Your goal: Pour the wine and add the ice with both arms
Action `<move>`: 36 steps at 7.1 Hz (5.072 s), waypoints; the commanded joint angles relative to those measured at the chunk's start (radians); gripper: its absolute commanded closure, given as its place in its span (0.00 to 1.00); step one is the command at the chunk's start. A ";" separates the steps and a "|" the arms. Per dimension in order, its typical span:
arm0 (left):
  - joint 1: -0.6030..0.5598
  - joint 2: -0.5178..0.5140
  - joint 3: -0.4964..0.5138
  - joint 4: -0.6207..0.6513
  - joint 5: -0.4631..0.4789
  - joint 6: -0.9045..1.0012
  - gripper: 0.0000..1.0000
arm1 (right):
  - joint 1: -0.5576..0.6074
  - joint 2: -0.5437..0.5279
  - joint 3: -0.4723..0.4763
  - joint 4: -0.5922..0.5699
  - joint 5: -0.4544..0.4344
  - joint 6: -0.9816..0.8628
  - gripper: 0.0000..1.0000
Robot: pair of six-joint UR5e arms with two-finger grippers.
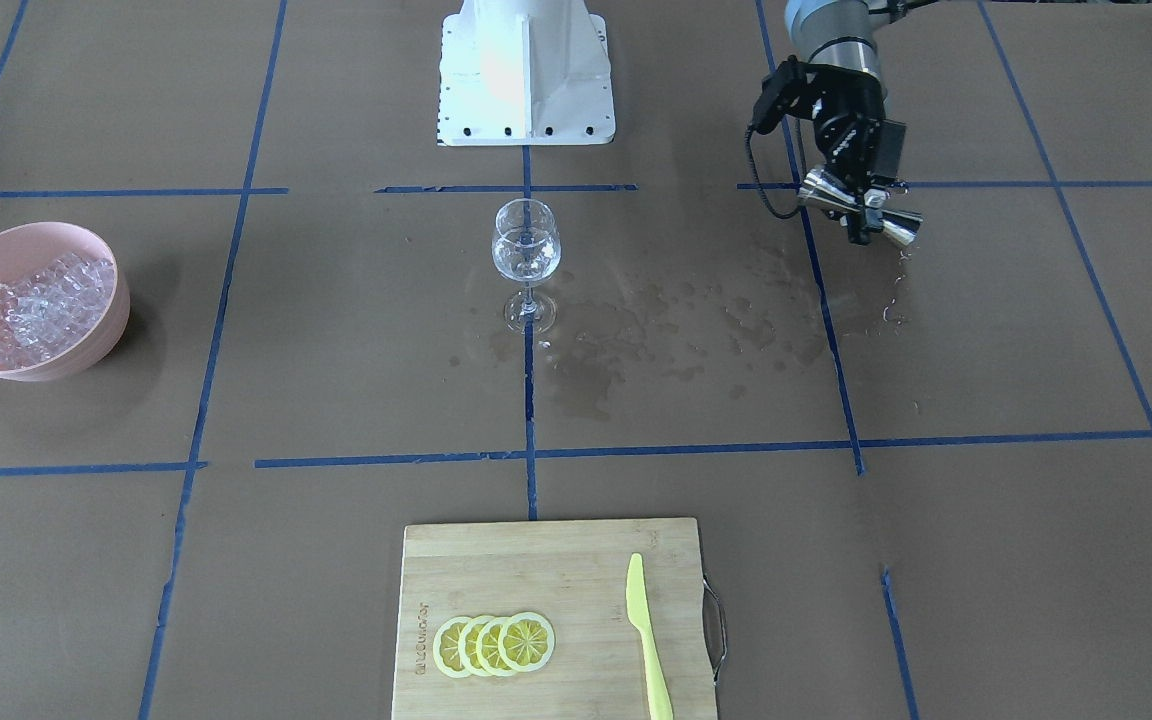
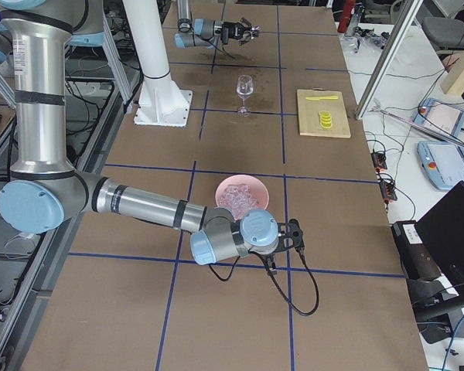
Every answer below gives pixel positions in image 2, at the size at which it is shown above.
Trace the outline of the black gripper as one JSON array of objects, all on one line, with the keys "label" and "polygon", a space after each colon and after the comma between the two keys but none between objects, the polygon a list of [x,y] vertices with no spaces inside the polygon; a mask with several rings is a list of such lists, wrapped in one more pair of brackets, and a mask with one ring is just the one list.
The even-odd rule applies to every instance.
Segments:
[{"label": "black gripper", "polygon": [[224,22],[221,26],[220,41],[229,43],[231,39],[237,40],[243,46],[258,38],[259,26],[254,26],[249,20],[242,17],[240,22]]},{"label": "black gripper", "polygon": [[287,223],[278,223],[278,241],[272,252],[267,253],[265,262],[270,274],[277,273],[274,254],[294,249],[298,254],[305,252],[303,231],[297,219],[290,219]]}]

